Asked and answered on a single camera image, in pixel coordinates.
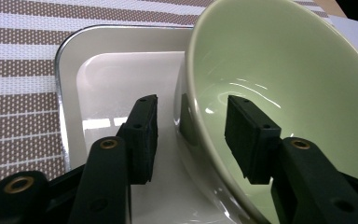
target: bowl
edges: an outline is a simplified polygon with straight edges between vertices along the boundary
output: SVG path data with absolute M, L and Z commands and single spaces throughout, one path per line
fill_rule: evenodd
M 358 178 L 358 51 L 335 28 L 288 0 L 218 0 L 200 15 L 175 91 L 186 169 L 238 223 L 279 222 L 270 185 L 250 185 L 228 148 L 227 97 L 253 101 Z

